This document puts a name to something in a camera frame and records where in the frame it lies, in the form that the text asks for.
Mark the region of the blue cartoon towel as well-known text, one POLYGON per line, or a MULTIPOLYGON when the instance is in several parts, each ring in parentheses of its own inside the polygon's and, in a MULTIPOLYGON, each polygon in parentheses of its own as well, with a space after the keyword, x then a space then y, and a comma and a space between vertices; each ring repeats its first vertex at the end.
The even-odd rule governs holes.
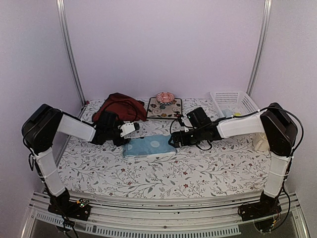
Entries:
POLYGON ((126 159, 155 158, 173 156, 177 149, 169 145, 170 135, 152 135, 132 138, 124 145, 123 157, 126 159))

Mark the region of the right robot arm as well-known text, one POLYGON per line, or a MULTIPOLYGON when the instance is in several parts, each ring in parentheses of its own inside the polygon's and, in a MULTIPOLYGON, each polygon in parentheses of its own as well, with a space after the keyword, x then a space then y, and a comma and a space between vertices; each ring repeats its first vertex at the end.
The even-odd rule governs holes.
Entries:
POLYGON ((211 120, 199 107, 187 115, 188 130, 173 132, 168 141, 174 148, 198 146, 200 142, 212 143, 233 136, 264 133, 267 138, 271 162, 263 194, 267 196, 256 206, 260 216, 267 216, 275 209, 276 198, 288 176, 289 167, 296 149, 298 128, 293 122, 294 115, 284 110, 278 103, 255 112, 222 117, 211 120))

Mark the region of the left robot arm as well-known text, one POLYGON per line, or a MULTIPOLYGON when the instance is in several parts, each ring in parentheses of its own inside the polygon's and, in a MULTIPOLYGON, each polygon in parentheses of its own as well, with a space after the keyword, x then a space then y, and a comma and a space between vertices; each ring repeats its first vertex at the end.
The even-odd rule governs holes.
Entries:
POLYGON ((53 155, 53 141, 57 133, 103 145, 112 141, 117 147, 128 143, 127 135, 139 130, 136 122, 119 120, 113 112, 104 111, 94 123, 88 123, 60 109, 42 104, 24 123, 21 129, 23 144, 30 151, 30 168, 36 169, 50 196, 57 197, 55 208, 63 215, 70 215, 73 203, 64 196, 67 188, 61 181, 53 155))

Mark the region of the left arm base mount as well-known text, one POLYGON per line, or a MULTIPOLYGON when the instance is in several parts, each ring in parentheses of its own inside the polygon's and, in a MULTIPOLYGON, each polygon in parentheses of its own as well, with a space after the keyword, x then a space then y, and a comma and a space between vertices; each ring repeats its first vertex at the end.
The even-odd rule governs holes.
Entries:
POLYGON ((65 218, 88 221, 91 212, 89 200, 79 199, 76 202, 71 201, 67 188, 59 196, 52 195, 50 191, 48 191, 48 195, 50 197, 49 212, 65 218))

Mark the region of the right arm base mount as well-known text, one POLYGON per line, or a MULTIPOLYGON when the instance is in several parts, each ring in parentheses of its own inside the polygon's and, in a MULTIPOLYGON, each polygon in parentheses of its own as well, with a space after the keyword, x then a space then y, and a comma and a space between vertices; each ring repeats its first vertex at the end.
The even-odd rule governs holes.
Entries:
POLYGON ((282 209, 278 198, 279 196, 270 197, 262 192, 258 202, 244 203, 239 206, 238 215, 242 221, 248 221, 280 213, 282 209))

